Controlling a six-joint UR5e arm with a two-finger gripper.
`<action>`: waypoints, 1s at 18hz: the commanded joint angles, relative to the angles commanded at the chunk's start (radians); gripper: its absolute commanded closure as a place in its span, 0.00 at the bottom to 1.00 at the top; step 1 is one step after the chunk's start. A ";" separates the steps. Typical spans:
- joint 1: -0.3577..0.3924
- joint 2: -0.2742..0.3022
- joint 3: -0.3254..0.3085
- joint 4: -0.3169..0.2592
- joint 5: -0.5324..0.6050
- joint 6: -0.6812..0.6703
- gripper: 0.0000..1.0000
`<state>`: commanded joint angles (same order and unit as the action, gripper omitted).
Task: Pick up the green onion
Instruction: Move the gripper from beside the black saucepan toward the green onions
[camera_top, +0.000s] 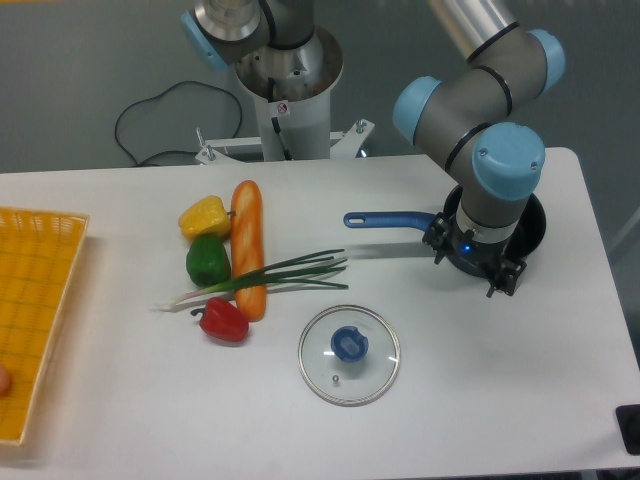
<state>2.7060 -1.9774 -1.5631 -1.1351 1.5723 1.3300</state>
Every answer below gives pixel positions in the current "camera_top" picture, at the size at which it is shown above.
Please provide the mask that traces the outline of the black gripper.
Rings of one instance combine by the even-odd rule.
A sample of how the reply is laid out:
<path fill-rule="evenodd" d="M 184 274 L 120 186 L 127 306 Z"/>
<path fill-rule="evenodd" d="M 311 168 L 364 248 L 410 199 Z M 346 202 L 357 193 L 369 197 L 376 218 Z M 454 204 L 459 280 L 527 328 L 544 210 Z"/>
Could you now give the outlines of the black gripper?
<path fill-rule="evenodd" d="M 460 230 L 453 215 L 440 212 L 426 228 L 422 242 L 434 251 L 435 264 L 447 258 L 463 272 L 487 279 L 487 297 L 495 292 L 513 296 L 526 269 L 521 225 L 517 223 L 510 238 L 498 243 L 483 243 L 478 238 L 472 230 Z"/>

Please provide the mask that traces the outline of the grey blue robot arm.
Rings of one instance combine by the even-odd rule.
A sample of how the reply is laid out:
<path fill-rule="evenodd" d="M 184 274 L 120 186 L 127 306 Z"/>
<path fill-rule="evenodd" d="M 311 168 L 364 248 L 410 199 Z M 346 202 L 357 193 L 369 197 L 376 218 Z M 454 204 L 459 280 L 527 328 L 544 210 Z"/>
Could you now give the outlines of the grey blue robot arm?
<path fill-rule="evenodd" d="M 522 29 L 501 1 L 434 1 L 431 9 L 468 70 L 450 82 L 412 81 L 392 118 L 456 188 L 441 212 L 392 221 L 420 229 L 437 260 L 510 295 L 544 234 L 534 191 L 546 156 L 540 137 L 509 116 L 559 81 L 565 54 L 548 32 Z M 181 22 L 202 61 L 233 67 L 253 96 L 266 160 L 329 155 L 329 99 L 343 56 L 312 2 L 198 1 Z"/>

